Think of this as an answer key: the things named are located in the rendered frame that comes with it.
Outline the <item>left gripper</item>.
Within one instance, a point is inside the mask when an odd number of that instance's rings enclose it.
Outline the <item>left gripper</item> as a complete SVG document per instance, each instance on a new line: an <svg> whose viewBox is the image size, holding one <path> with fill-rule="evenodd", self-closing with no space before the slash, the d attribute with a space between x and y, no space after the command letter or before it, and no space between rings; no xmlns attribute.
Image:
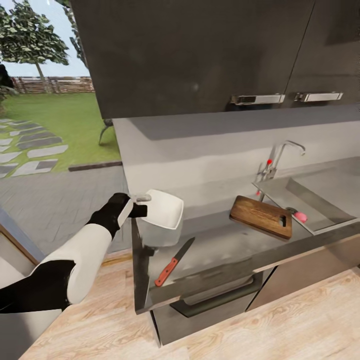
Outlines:
<svg viewBox="0 0 360 360"><path fill-rule="evenodd" d="M133 202L133 204L135 204L135 203ZM134 214L131 216L128 216L128 218L147 217L148 206L146 204L144 204L144 205L135 204L135 206L136 206L136 210L135 210Z"/></svg>

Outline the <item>vidalia onion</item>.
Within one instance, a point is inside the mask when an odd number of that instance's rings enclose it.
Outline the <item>vidalia onion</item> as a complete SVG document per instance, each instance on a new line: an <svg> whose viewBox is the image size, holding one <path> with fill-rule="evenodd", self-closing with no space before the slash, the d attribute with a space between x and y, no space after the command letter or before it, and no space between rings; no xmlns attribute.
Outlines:
<svg viewBox="0 0 360 360"><path fill-rule="evenodd" d="M296 212L293 214L298 220L300 220L303 224L305 221L308 220L308 218L306 217L306 215L302 212Z"/></svg>

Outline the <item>cutting board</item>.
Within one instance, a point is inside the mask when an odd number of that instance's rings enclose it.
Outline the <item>cutting board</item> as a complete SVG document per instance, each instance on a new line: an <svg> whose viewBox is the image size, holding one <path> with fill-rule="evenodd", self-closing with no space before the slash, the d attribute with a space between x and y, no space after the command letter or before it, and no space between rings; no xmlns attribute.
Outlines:
<svg viewBox="0 0 360 360"><path fill-rule="evenodd" d="M292 237L292 213L258 200L238 195L230 217L285 239ZM284 227L279 224L284 218Z"/></svg>

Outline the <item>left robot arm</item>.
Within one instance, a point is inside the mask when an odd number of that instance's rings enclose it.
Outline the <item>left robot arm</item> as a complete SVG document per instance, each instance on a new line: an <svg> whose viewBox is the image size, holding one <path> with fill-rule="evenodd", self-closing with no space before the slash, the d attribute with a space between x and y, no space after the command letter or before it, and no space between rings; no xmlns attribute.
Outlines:
<svg viewBox="0 0 360 360"><path fill-rule="evenodd" d="M19 360L71 305L86 298L115 234L127 218L147 217L147 193L113 195L33 273L0 288L0 360Z"/></svg>

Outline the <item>parer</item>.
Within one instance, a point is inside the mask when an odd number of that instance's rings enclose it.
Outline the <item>parer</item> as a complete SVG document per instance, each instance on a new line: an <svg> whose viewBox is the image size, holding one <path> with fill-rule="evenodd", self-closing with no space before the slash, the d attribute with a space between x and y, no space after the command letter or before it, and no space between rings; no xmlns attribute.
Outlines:
<svg viewBox="0 0 360 360"><path fill-rule="evenodd" d="M155 279L155 285L158 287L161 287L161 285L163 284L163 282L166 280L166 278L169 276L169 274L171 273L171 271L174 269L174 267L176 266L176 264L179 262L179 260L181 259L181 257L183 256L183 254L186 252L186 250L188 249L188 247L191 245L191 243L193 242L193 240L195 239L195 237L189 239L184 246L179 250L179 252L172 258L171 262L164 268L164 270L161 272L161 274L159 275L158 279Z"/></svg>

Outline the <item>bowl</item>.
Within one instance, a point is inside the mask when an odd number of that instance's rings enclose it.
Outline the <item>bowl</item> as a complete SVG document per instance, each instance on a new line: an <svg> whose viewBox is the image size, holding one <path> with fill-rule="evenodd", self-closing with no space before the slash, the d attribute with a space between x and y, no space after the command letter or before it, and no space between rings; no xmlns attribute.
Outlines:
<svg viewBox="0 0 360 360"><path fill-rule="evenodd" d="M184 208L184 201L165 192L150 189L151 201L140 201L139 205L147 205L147 217L139 217L154 226L176 230Z"/></svg>

